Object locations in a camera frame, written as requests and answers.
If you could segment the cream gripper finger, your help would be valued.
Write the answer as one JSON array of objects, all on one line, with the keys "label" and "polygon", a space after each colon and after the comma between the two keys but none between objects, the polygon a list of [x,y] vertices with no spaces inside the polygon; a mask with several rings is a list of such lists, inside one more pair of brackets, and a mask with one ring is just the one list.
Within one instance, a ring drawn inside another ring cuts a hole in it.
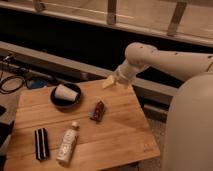
[{"label": "cream gripper finger", "polygon": [[130,89],[132,89],[132,85],[130,85],[130,84],[125,85],[124,88],[125,88],[126,90],[130,90]]},{"label": "cream gripper finger", "polygon": [[110,75],[102,83],[102,88],[105,89],[105,88],[108,88],[108,87],[110,87],[114,84],[115,84],[115,78],[114,78],[113,75]]}]

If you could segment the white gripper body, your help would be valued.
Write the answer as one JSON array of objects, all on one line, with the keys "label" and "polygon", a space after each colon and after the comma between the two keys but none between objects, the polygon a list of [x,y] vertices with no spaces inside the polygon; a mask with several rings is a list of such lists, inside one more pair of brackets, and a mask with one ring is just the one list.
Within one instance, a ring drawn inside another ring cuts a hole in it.
[{"label": "white gripper body", "polygon": [[136,75],[146,69],[146,66],[142,64],[141,66],[135,66],[130,64],[125,60],[121,65],[117,67],[114,72],[114,79],[116,82],[129,85],[132,83]]}]

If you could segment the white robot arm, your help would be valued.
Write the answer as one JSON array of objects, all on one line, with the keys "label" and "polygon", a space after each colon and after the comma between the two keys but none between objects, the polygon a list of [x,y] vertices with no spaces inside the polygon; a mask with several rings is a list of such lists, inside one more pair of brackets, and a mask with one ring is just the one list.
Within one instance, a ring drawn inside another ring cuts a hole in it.
[{"label": "white robot arm", "polygon": [[162,171],[213,171],[213,54],[131,43],[103,86],[128,85],[148,67],[183,82],[168,111]]}]

